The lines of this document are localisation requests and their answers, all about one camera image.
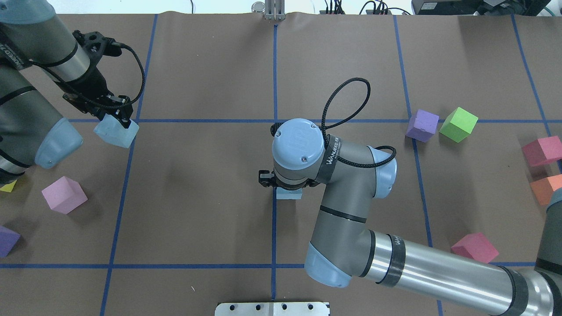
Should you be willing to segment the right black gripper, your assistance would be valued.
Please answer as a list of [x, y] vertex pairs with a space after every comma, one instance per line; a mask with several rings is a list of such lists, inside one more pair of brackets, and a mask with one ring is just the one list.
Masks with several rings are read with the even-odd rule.
[[283, 181], [281, 178], [276, 178], [275, 183], [277, 187], [283, 188], [284, 190], [299, 190], [305, 187], [315, 187], [320, 184], [319, 182], [309, 178], [286, 181]]

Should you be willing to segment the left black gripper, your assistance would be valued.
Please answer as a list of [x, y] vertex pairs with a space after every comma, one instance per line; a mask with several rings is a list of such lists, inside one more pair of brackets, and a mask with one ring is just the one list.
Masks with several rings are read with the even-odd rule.
[[126, 95], [111, 92], [97, 67], [88, 69], [76, 80], [63, 82], [62, 90], [63, 98], [82, 113], [104, 117], [104, 122], [113, 118], [125, 129], [132, 123], [132, 100]]

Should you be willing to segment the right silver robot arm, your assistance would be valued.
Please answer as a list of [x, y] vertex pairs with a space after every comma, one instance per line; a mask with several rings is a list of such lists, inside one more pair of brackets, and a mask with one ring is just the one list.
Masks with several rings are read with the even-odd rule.
[[274, 169], [260, 177], [263, 186], [285, 190], [325, 186], [304, 264], [313, 280], [343, 288], [364, 278], [490, 316], [561, 314], [561, 190], [546, 208], [533, 268], [479, 262], [370, 229], [373, 201], [395, 183], [395, 154], [325, 130], [303, 118], [277, 124]]

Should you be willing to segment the magenta foam block by arm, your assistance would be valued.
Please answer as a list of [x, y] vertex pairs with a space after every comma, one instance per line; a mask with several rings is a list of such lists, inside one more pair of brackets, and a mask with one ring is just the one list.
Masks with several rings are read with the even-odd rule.
[[451, 247], [451, 251], [483, 263], [490, 263], [499, 256], [498, 250], [481, 232], [467, 234]]

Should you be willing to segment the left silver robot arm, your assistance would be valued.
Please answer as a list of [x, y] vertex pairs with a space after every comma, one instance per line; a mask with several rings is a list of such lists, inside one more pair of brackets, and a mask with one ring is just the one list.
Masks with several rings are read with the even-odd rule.
[[103, 56], [132, 48], [100, 32], [71, 32], [46, 0], [1, 2], [0, 180], [10, 184], [34, 165], [50, 169], [83, 143], [76, 128], [22, 75], [36, 66], [74, 108], [97, 118], [104, 142], [128, 148], [139, 127], [133, 104], [115, 95], [97, 68]]

